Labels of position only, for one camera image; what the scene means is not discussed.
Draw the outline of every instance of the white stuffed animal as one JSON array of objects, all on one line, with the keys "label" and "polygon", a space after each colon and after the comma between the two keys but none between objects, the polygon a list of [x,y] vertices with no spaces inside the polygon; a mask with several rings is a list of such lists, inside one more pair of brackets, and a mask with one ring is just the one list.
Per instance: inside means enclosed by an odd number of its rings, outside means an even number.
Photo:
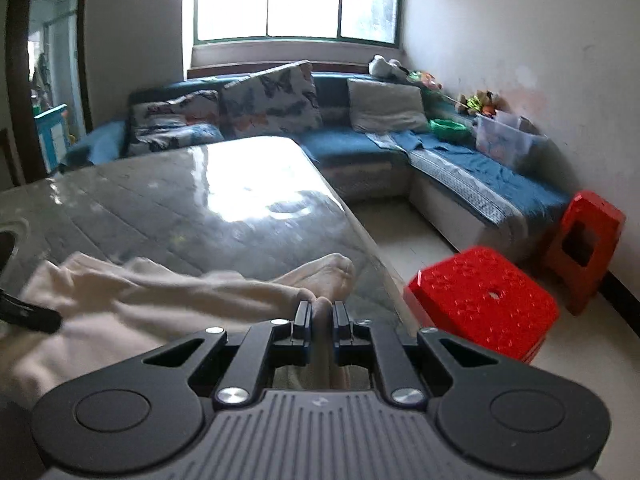
[{"label": "white stuffed animal", "polygon": [[378,79],[406,79],[406,72],[402,70],[402,65],[397,59],[387,60],[377,55],[369,63],[369,74]]}]

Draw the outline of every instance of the stool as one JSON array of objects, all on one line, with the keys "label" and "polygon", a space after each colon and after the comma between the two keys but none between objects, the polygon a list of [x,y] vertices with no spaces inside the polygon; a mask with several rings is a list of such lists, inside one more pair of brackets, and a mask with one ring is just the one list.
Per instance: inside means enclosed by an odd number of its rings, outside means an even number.
[{"label": "stool", "polygon": [[483,247],[418,272],[405,287],[404,300],[422,326],[437,326],[527,363],[559,315],[546,290]]},{"label": "stool", "polygon": [[542,263],[566,283],[567,306],[577,316],[598,291],[625,225],[622,211],[593,191],[581,191],[567,208]]}]

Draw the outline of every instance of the blue sofa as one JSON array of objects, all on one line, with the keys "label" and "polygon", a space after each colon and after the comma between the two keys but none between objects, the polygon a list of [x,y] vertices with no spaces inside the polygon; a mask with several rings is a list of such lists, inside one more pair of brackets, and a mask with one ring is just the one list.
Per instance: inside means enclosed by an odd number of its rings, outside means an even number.
[{"label": "blue sofa", "polygon": [[[137,91],[129,97],[129,109],[198,90],[220,90],[238,77],[194,79]],[[473,142],[455,146],[430,134],[399,132],[393,134],[395,146],[379,146],[351,127],[349,78],[371,79],[314,73],[324,126],[289,135],[345,202],[404,196],[460,251],[481,244],[521,260],[535,250],[545,230],[562,215],[569,197],[477,152]],[[452,106],[434,104],[427,94],[423,102],[427,117],[457,118]],[[222,99],[220,106],[224,117]],[[67,153],[63,170],[124,156],[129,122],[105,124],[78,142]],[[232,129],[222,122],[223,137],[233,140]]]},{"label": "blue sofa", "polygon": [[[182,81],[161,88],[144,89],[129,96],[127,106],[166,101],[204,89],[221,90],[239,76],[221,76]],[[367,75],[314,73],[318,104],[324,127],[289,136],[322,172],[344,200],[397,196],[408,192],[411,169],[408,157],[399,150],[380,148],[362,133],[354,131],[349,116],[347,79],[371,79]],[[225,104],[221,99],[221,115]],[[105,164],[124,156],[130,140],[130,121],[108,123],[75,144],[62,161],[61,171]],[[223,121],[225,140],[235,138]]]}]

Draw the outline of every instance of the white floor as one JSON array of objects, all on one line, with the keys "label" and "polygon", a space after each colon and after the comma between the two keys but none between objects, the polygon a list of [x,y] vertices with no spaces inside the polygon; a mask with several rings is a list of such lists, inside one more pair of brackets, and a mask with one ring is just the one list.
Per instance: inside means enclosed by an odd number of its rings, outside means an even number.
[{"label": "white floor", "polygon": [[[454,254],[403,200],[351,207],[386,259],[405,280]],[[562,291],[543,283],[562,305]],[[593,390],[609,408],[612,430],[596,471],[605,480],[640,479],[640,338],[601,296],[580,317],[561,307],[533,365]]]}]

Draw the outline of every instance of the black mechanical arm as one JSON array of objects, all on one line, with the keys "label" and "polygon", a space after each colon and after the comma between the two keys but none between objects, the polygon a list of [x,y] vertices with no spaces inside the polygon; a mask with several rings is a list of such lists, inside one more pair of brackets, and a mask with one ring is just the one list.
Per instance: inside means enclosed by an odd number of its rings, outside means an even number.
[{"label": "black mechanical arm", "polygon": [[403,338],[333,307],[335,363],[372,390],[271,387],[308,362],[295,320],[220,327],[62,384],[33,412],[46,480],[596,479],[609,413],[589,390],[434,328]]}]

